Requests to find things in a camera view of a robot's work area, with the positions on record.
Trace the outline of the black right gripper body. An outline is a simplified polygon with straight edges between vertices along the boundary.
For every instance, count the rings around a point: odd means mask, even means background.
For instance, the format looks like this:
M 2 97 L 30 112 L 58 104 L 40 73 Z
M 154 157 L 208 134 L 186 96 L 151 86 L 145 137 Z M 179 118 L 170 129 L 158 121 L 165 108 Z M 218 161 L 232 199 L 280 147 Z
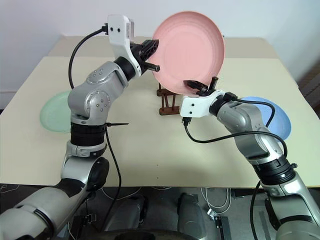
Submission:
M 210 85 L 205 88 L 202 88 L 196 94 L 199 95 L 200 97 L 206 97 L 211 95 L 214 91 L 216 91 L 217 82 L 218 82 L 218 77 L 216 76 L 212 77 Z

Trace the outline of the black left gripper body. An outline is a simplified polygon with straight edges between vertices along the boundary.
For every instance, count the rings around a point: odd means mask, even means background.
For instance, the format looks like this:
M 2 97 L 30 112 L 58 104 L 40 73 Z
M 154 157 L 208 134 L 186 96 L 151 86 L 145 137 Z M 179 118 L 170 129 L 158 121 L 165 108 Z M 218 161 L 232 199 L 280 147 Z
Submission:
M 151 70 L 153 72 L 159 72 L 160 66 L 155 65 L 153 63 L 149 63 L 147 61 L 142 60 L 142 43 L 130 43 L 130 50 L 134 58 L 139 63 L 142 72 L 146 72 L 147 70 Z

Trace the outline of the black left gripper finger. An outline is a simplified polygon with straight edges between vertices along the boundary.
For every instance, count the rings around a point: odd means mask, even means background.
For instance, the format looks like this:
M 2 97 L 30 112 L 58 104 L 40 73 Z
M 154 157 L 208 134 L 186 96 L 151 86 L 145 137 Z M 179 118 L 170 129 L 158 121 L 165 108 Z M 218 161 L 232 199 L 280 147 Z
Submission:
M 141 59 L 147 61 L 156 51 L 159 46 L 158 39 L 147 39 L 142 44 Z

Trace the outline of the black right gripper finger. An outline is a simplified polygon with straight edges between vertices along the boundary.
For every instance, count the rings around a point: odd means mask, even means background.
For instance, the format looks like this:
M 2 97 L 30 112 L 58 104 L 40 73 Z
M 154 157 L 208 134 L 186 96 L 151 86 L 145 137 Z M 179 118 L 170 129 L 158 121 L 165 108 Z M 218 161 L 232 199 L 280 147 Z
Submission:
M 195 89 L 195 90 L 198 90 L 200 92 L 206 92 L 208 90 L 208 86 L 205 85 L 204 83 L 202 82 L 199 82 L 197 80 L 184 80 L 183 83 L 191 88 L 191 89 Z

